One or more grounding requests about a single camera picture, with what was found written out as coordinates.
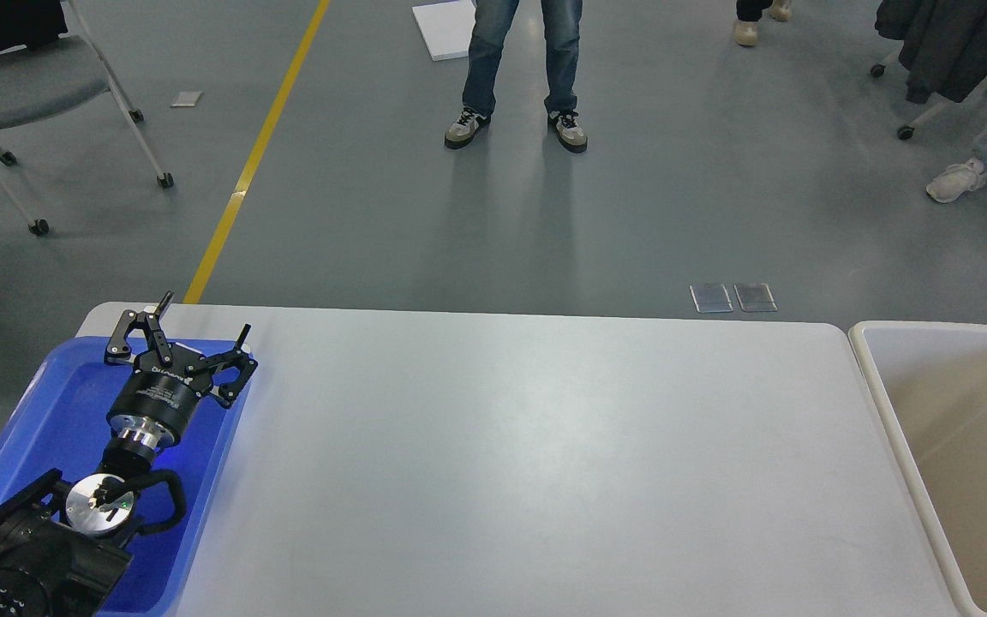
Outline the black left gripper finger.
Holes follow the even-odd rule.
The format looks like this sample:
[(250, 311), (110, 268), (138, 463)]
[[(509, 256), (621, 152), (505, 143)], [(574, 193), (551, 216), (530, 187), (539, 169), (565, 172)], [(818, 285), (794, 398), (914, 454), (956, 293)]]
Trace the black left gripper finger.
[[(244, 387), (249, 383), (251, 375), (258, 368), (257, 360), (254, 360), (249, 352), (243, 348), (251, 328), (248, 323), (243, 325), (242, 331), (230, 350), (202, 358), (202, 375), (207, 377), (205, 393), (214, 398), (224, 410), (231, 409), (238, 396), (242, 394)], [(236, 371), (235, 378), (226, 382), (217, 381), (217, 375), (231, 368)]]
[[(120, 320), (115, 324), (113, 332), (105, 347), (106, 366), (128, 366), (136, 364), (145, 355), (154, 355), (159, 366), (171, 368), (173, 366), (173, 351), (164, 329), (160, 325), (160, 319), (175, 297), (172, 291), (165, 292), (159, 303), (152, 309), (145, 311), (122, 312)], [(133, 348), (127, 343), (127, 338), (131, 332), (141, 332), (147, 344), (147, 351), (142, 354), (135, 354)]]

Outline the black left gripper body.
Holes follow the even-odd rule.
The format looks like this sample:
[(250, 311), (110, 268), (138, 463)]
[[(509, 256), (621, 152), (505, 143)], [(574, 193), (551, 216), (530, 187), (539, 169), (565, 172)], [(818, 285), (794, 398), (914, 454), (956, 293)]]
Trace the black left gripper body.
[(107, 413), (110, 448), (169, 448), (179, 445), (197, 406), (208, 398), (203, 352), (172, 345), (173, 366), (162, 368), (145, 355), (132, 368)]

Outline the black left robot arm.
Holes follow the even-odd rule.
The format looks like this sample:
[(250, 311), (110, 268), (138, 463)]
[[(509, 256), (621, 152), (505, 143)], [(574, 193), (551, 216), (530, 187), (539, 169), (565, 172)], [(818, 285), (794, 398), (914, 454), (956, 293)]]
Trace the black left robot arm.
[(60, 344), (0, 436), (0, 616), (161, 616), (187, 582), (258, 368), (171, 301)]

